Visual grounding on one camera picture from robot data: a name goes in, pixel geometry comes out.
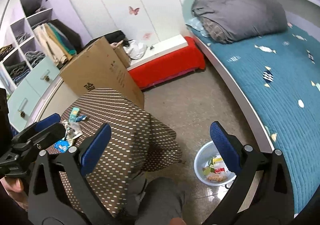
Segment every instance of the blue gripper pad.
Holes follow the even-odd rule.
[[[92,173],[96,167],[102,153],[107,147],[111,139],[111,127],[109,124],[104,123],[93,137],[86,139],[92,139],[92,142],[82,154],[80,164],[80,173],[82,176]]]
[[[61,117],[58,113],[54,113],[49,117],[46,117],[45,119],[37,122],[35,126],[35,131],[36,132],[41,132],[44,129],[50,127],[52,124],[59,123],[61,120]]]
[[[240,157],[227,138],[227,133],[216,122],[210,126],[210,137],[218,149],[223,161],[231,172],[238,175],[241,171]]]

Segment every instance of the bed frame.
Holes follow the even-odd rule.
[[[199,46],[201,51],[209,59],[212,65],[215,67],[217,72],[222,77],[223,81],[228,86],[233,97],[236,99],[238,105],[240,106],[249,126],[252,130],[252,133],[257,141],[259,149],[261,152],[272,153],[275,149],[268,133],[266,132],[260,118],[258,117],[256,111],[252,107],[248,98],[245,96],[239,85],[233,79],[229,71],[224,67],[216,55],[204,44],[198,37],[196,37],[191,31],[190,36],[195,40],[196,44]]]

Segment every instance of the silver screw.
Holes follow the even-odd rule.
[[[280,149],[276,149],[276,150],[275,150],[275,154],[276,154],[277,156],[281,156],[281,155],[282,155],[282,151],[281,151]]]
[[[39,156],[44,156],[46,153],[47,153],[47,151],[41,150],[41,151],[39,152]]]
[[[75,147],[75,146],[69,147],[68,151],[69,151],[70,153],[74,153],[74,152],[77,151],[77,147]]]
[[[253,148],[252,148],[252,146],[250,146],[250,145],[245,145],[245,146],[244,146],[244,150],[245,150],[245,151],[248,151],[248,152],[251,152],[251,151],[253,150]]]

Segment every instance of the gray tile floor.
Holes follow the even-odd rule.
[[[144,94],[145,110],[177,132],[183,160],[187,161],[186,164],[174,164],[148,173],[148,178],[164,176],[172,178],[176,183],[187,182],[190,199],[184,206],[183,219],[187,225],[199,225],[227,193],[223,186],[208,187],[200,182],[193,170],[196,153],[210,141],[210,124],[218,120],[242,144],[258,148],[254,136],[228,87],[210,63],[207,63],[203,72],[180,77]],[[259,177],[257,174],[241,210],[249,206]]]

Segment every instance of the cardboard box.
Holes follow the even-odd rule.
[[[142,91],[105,37],[92,43],[63,67],[60,76],[79,96],[95,88],[112,88],[144,108]]]
[[[125,50],[123,49],[123,46],[120,45],[118,46],[114,52],[116,53],[116,55],[119,57],[120,61],[123,63],[125,68],[128,68],[130,66],[131,63],[131,59],[130,57],[127,55],[127,53],[125,52]]]

